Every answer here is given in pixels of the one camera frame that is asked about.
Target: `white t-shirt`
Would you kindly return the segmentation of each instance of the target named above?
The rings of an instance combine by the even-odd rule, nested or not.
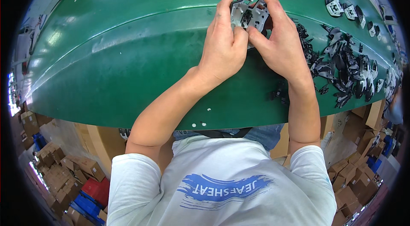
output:
[[[327,225],[336,200],[320,147],[292,156],[290,171],[245,138],[174,142],[161,177],[141,154],[112,160],[107,225]]]

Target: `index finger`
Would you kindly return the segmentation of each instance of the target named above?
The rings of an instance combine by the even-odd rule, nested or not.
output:
[[[230,3],[233,0],[221,0],[217,4],[217,11],[215,13],[215,26],[223,25],[230,26]]]
[[[285,13],[279,0],[264,0],[268,5],[269,14],[272,16],[273,26],[282,20],[287,20],[287,14]]]

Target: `green tabletop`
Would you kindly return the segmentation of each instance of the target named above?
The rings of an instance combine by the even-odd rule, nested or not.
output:
[[[28,108],[68,121],[130,128],[150,102],[198,64],[219,1],[62,0],[49,16],[29,63],[22,95]],[[376,8],[369,0],[340,0],[361,7],[366,21],[380,26],[381,41],[346,16],[331,17],[324,1],[280,0],[314,38],[314,50],[322,51],[329,43],[322,23],[339,26],[353,35],[354,51],[361,42],[363,53],[377,60],[377,79],[385,78],[395,48]],[[257,52],[249,52],[243,68],[203,97],[177,129],[287,122],[288,107],[268,98],[278,78]],[[315,82],[320,88],[326,79],[316,77]],[[352,98],[335,109],[336,92],[329,85],[327,94],[317,93],[321,116],[365,105],[364,97]],[[383,98],[381,91],[370,102]]]

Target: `red box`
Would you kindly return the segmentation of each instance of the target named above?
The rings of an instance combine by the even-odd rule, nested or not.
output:
[[[81,190],[87,193],[90,197],[94,198],[102,206],[106,207],[108,205],[110,181],[106,177],[104,177],[101,182],[89,178]]]

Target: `black strap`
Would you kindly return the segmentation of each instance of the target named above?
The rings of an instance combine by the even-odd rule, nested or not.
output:
[[[219,132],[217,130],[204,130],[204,131],[194,131],[196,133],[200,133],[203,136],[209,138],[243,138],[252,127],[241,128],[238,133],[231,135],[225,132]]]

